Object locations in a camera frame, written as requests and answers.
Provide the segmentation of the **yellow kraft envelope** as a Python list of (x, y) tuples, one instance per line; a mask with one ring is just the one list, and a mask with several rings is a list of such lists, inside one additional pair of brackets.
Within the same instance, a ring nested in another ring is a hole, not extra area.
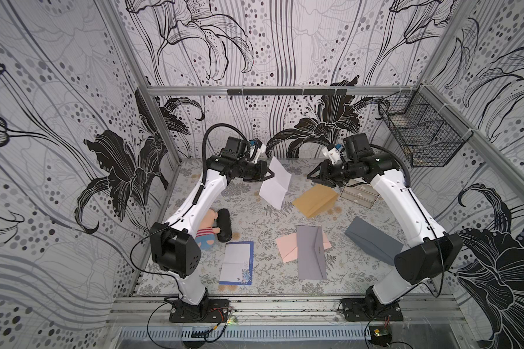
[(332, 209), (338, 197), (334, 189), (317, 184), (294, 200), (293, 206), (306, 218), (315, 218)]

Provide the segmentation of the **dark grey envelope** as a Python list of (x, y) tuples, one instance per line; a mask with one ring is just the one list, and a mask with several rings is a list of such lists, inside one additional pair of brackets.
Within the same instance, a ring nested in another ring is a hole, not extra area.
[(358, 217), (353, 219), (345, 235), (366, 254), (390, 266), (394, 266), (394, 258), (404, 247), (400, 241)]

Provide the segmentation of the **lilac grey envelope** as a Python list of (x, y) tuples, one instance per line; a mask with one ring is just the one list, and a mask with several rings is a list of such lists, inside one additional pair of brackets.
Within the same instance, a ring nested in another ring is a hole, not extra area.
[(301, 280), (327, 279), (324, 233), (321, 227), (298, 225), (298, 277)]

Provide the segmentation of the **white blue-bordered letter paper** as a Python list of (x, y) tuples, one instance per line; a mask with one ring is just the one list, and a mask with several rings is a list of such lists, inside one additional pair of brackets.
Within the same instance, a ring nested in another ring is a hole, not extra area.
[(250, 286), (253, 282), (254, 242), (229, 242), (225, 248), (219, 284)]

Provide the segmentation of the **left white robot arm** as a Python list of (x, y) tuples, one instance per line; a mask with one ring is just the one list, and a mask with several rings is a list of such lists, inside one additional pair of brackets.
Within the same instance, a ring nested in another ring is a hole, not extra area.
[(192, 192), (166, 222), (151, 227), (151, 259), (176, 280), (183, 303), (198, 306), (207, 297), (196, 272), (202, 253), (195, 238), (201, 222), (233, 179), (257, 183), (274, 177), (260, 159), (265, 152), (266, 145), (258, 139), (230, 137), (218, 154), (203, 153), (202, 175)]

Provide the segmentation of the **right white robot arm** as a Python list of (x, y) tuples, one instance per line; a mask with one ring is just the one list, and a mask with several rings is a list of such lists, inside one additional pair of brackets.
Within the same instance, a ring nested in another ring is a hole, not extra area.
[(390, 150), (369, 143), (365, 134), (330, 144), (323, 160), (307, 179), (330, 188), (346, 187), (350, 180), (370, 185), (386, 202), (402, 228), (407, 248), (394, 258), (394, 269), (373, 285), (365, 299), (372, 305), (391, 305), (427, 279), (443, 278), (463, 247), (448, 234), (419, 201), (410, 173)]

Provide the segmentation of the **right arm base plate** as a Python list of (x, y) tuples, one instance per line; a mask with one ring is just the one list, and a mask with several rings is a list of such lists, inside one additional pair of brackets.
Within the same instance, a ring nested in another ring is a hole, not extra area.
[(340, 301), (338, 312), (348, 322), (364, 321), (403, 321), (404, 317), (398, 302), (391, 305), (377, 305), (363, 298), (344, 298)]

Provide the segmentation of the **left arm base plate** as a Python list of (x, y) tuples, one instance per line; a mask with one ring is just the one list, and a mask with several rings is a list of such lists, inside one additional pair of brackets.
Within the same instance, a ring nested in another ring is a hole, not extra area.
[(190, 305), (182, 300), (171, 302), (169, 321), (176, 324), (184, 323), (224, 323), (230, 315), (230, 302), (226, 299), (203, 299), (199, 305)]

